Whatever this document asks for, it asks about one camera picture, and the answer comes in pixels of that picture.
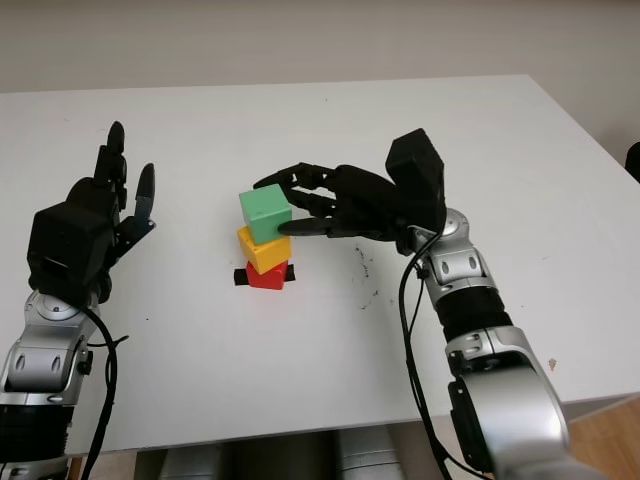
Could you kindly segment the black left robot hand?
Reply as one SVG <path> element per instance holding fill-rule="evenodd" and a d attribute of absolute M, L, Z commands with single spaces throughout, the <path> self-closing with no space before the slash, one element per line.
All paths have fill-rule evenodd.
<path fill-rule="evenodd" d="M 99 147 L 94 174 L 77 181 L 67 196 L 81 214 L 80 259 L 72 272 L 100 304 L 111 294 L 111 268 L 156 227 L 151 219 L 155 199 L 155 168 L 151 163 L 140 174 L 134 213 L 120 217 L 128 199 L 124 143 L 124 127 L 115 121 L 106 143 Z"/>

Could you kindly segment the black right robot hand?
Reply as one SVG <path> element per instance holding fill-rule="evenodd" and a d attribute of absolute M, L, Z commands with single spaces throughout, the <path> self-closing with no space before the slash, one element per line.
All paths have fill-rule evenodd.
<path fill-rule="evenodd" d="M 363 169 L 340 165 L 334 169 L 298 163 L 257 181 L 255 189 L 277 185 L 307 218 L 282 223 L 288 236 L 364 237 L 396 242 L 408 231 L 408 214 L 398 188 Z"/>

